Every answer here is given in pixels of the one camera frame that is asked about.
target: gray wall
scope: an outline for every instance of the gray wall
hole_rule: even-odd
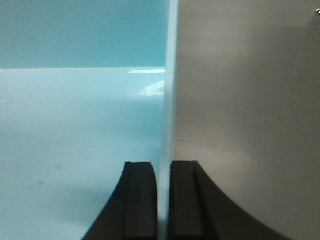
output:
[[[320,239],[318,7],[180,2],[175,159],[295,240]]]

